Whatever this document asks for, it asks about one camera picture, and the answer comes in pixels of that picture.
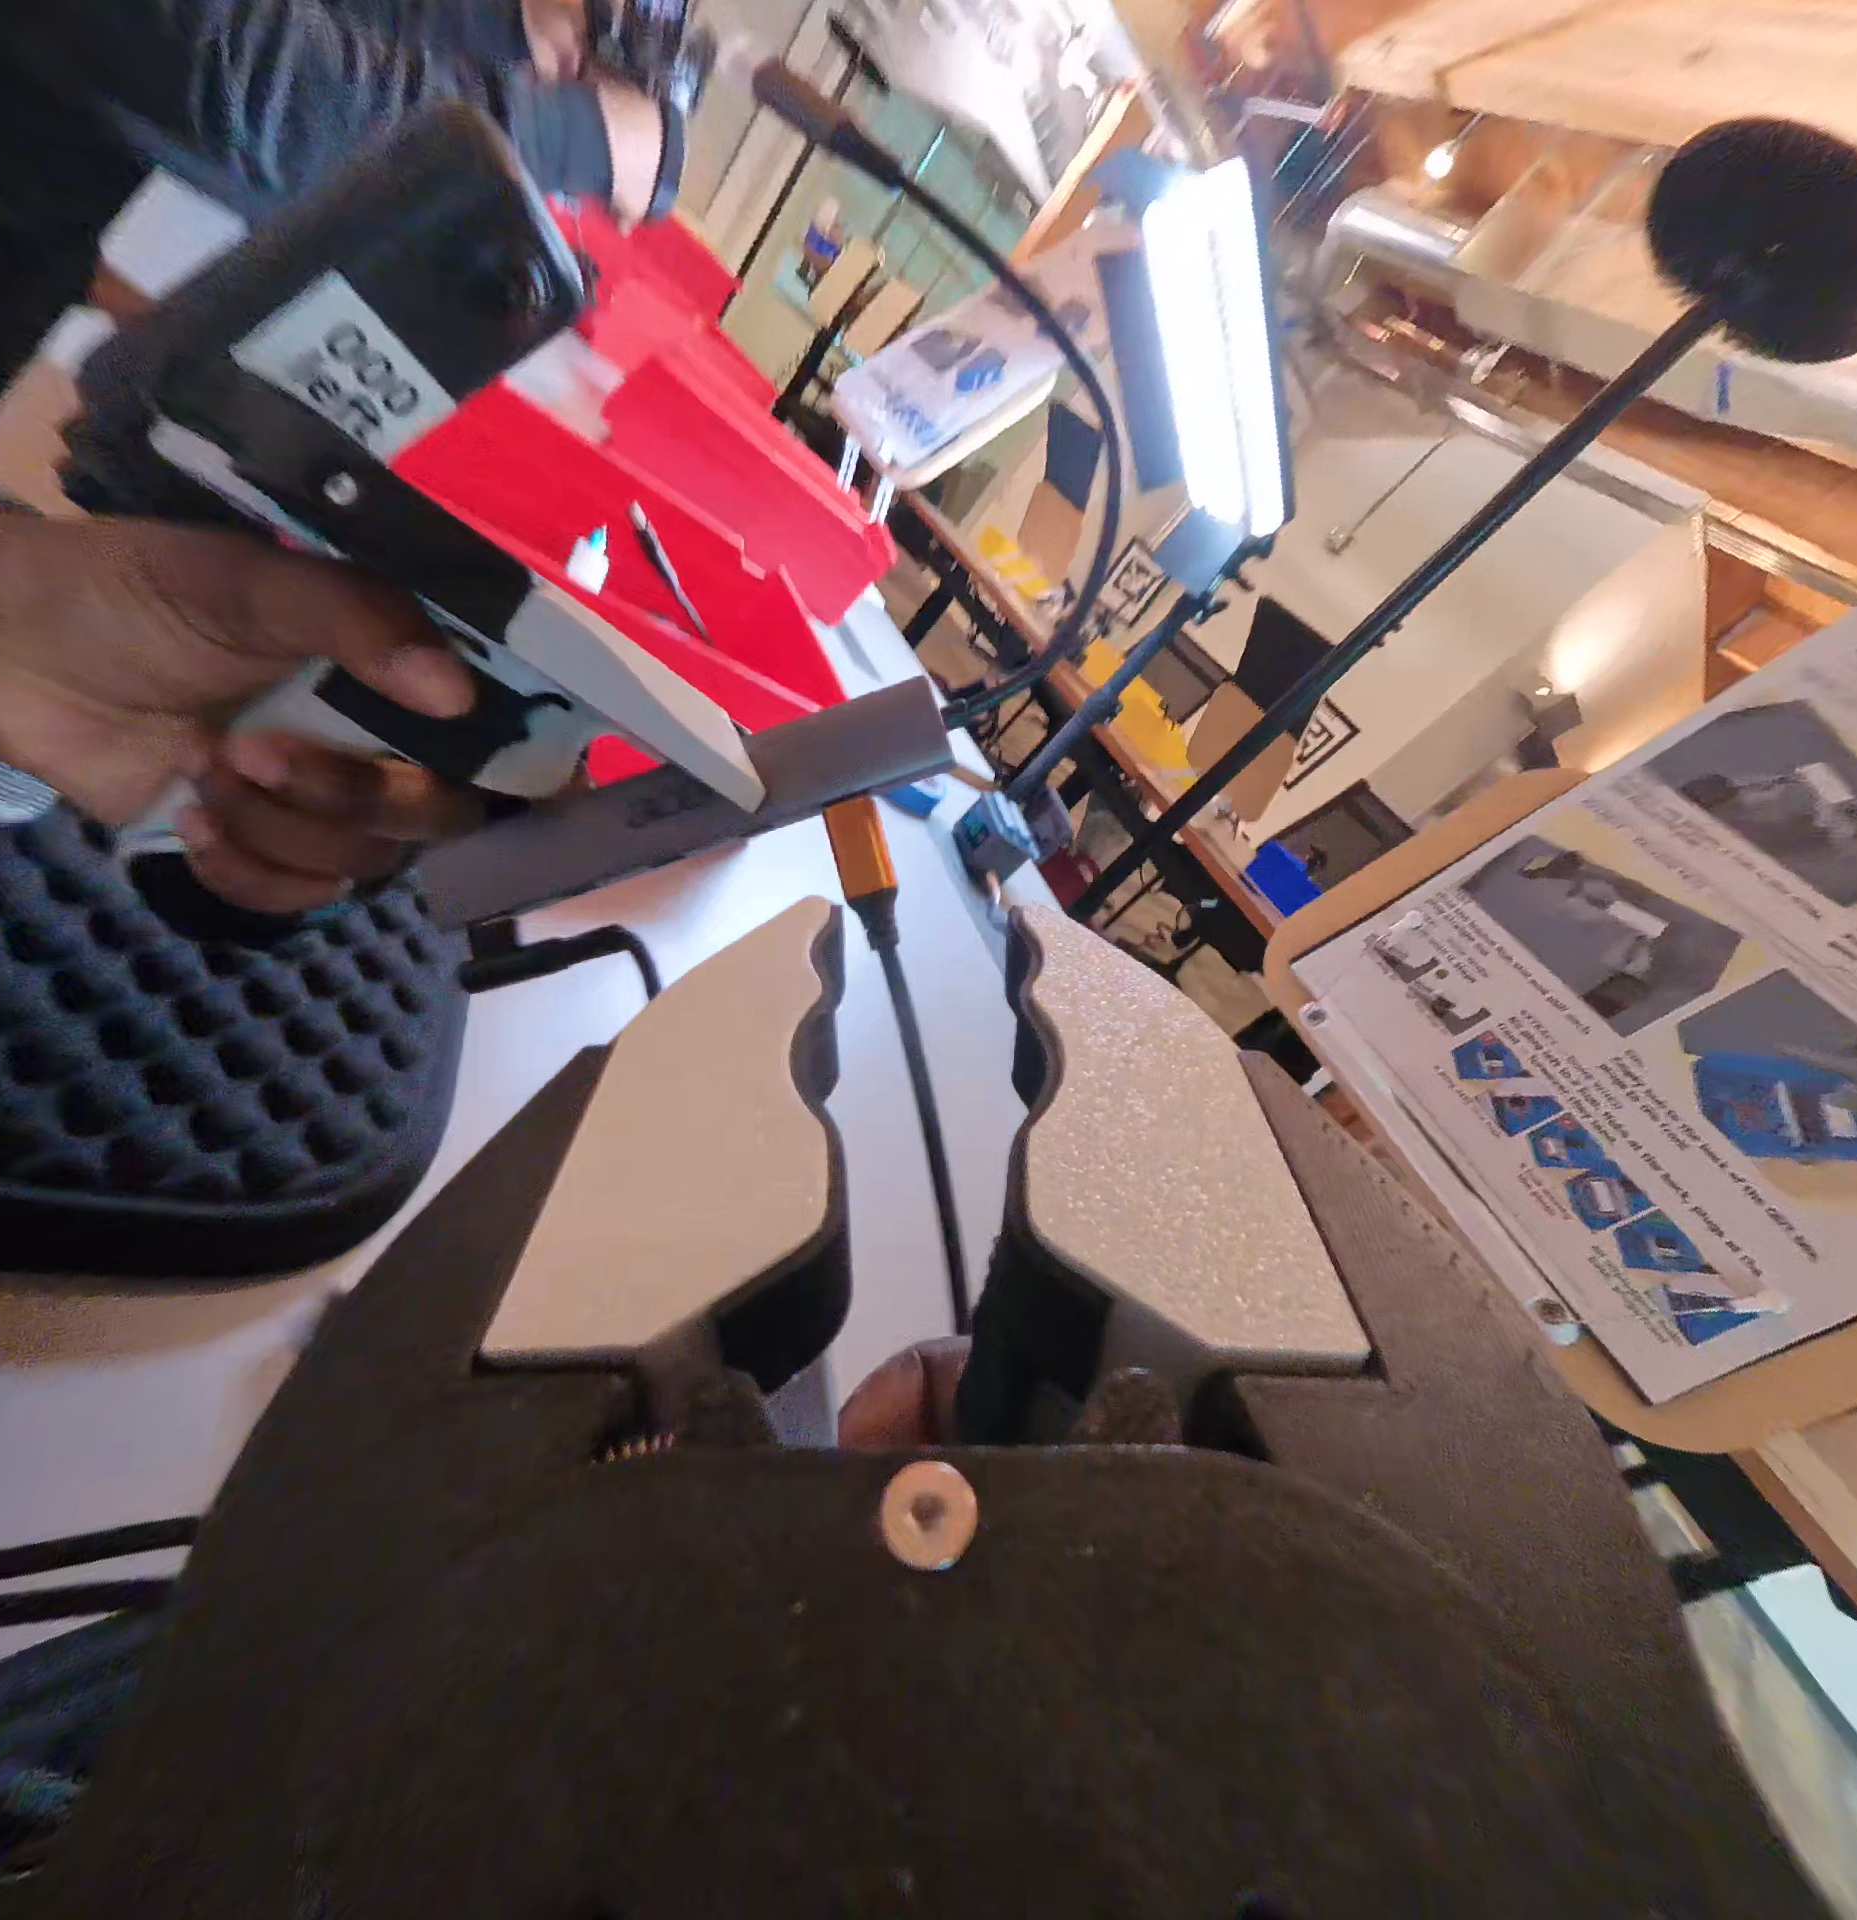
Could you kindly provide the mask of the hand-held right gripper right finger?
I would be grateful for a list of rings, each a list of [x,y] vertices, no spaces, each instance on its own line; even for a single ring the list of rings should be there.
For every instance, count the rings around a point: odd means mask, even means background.
[[[1002,1224],[963,1372],[967,1444],[1046,1444],[1143,1376],[1183,1429],[1237,1378],[1356,1380],[1373,1338],[1223,1030],[1056,909],[1011,914]]]

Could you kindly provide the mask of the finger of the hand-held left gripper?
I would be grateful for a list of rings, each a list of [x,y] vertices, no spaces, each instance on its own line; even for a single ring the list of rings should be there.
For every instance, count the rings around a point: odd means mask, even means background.
[[[747,813],[765,805],[765,782],[728,713],[571,594],[534,586],[509,619],[507,645],[598,714],[607,732],[681,768],[728,805]]]

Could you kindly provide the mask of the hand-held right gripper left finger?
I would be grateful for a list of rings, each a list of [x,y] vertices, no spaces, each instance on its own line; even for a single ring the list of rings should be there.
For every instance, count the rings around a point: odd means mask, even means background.
[[[647,1390],[781,1390],[851,1296],[839,1077],[842,912],[804,896],[676,978],[610,1044],[477,1345]]]

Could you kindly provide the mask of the grey usb hub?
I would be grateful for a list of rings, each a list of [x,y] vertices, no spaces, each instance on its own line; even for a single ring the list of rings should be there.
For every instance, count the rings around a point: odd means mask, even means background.
[[[955,763],[935,688],[923,678],[753,732],[742,751],[765,789],[753,805],[663,764],[530,805],[423,853],[412,871],[421,903],[440,933],[465,934],[460,989],[477,996],[633,952],[629,938],[610,943],[602,933],[526,947],[513,928],[520,916],[939,776]]]

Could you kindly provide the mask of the red plastic bin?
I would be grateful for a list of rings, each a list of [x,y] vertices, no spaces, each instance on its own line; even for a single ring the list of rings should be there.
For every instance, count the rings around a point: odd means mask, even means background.
[[[745,732],[836,709],[846,690],[784,570],[605,440],[496,383],[395,473],[714,699]]]
[[[757,567],[784,570],[810,617],[840,622],[898,551],[836,469],[775,418],[775,389],[722,327],[739,280],[676,214],[620,228],[596,201],[552,212],[593,273],[579,336],[614,376],[607,444],[724,526]]]

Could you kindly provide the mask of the black braided cable orange plugs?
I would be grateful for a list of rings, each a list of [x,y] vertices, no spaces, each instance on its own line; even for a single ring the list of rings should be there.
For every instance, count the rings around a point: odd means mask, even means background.
[[[941,1104],[912,992],[900,960],[900,928],[896,916],[898,881],[881,808],[871,796],[839,802],[826,808],[825,829],[844,904],[862,928],[890,1000],[937,1210],[953,1332],[956,1336],[969,1336],[973,1332],[973,1303],[961,1219],[941,1127]]]

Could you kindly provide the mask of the person's right hand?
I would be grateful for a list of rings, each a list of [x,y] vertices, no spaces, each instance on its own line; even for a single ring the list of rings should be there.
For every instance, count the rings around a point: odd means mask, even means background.
[[[840,1409],[849,1452],[944,1449],[959,1443],[956,1394],[971,1356],[963,1334],[927,1338],[883,1361]]]

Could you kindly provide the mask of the person's left hand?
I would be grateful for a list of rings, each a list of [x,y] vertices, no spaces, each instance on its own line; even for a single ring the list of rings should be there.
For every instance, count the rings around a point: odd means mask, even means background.
[[[0,763],[121,827],[170,789],[211,896],[296,916],[476,833],[481,806],[403,760],[235,719],[314,661],[457,719],[471,682],[419,607],[323,558],[207,529],[0,503]]]

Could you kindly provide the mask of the small device with display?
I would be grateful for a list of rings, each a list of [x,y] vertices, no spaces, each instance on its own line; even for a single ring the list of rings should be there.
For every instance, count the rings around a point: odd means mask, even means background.
[[[963,872],[982,891],[991,882],[1006,882],[1038,858],[1022,808],[1001,791],[981,793],[948,838]]]

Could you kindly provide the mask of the yellow storage bins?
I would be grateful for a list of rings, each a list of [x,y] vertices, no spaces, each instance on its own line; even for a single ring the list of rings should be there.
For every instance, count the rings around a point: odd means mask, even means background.
[[[1088,688],[1101,690],[1124,665],[1127,656],[1099,636],[1087,645],[1078,673]],[[1164,699],[1144,678],[1137,677],[1121,690],[1104,730],[1163,782],[1186,786],[1195,778],[1189,734],[1170,719]]]

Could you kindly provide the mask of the light stand pole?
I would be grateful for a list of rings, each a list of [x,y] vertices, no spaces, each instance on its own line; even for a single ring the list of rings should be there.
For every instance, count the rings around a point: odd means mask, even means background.
[[[1029,805],[1061,760],[1071,759],[1091,732],[1116,720],[1124,693],[1144,677],[1144,669],[1170,643],[1180,638],[1189,625],[1200,626],[1213,619],[1220,607],[1223,589],[1228,585],[1243,586],[1244,568],[1268,558],[1275,545],[1275,535],[1246,540],[1214,585],[1203,590],[1183,590],[1170,612],[1130,647],[1121,667],[1103,684],[1092,687],[1071,719],[1050,732],[1043,747],[1006,780],[1005,799],[1012,805]]]

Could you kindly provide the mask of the black foam pad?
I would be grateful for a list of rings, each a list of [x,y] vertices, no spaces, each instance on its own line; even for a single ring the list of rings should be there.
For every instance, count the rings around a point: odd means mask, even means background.
[[[464,958],[406,882],[194,943],[99,827],[0,827],[0,1274],[240,1284],[363,1245],[440,1151]]]

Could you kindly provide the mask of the LED light panel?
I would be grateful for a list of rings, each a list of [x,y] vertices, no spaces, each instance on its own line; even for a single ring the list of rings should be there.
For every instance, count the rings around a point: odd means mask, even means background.
[[[1292,516],[1260,192],[1243,156],[1179,177],[1141,217],[1186,503],[1243,540]]]

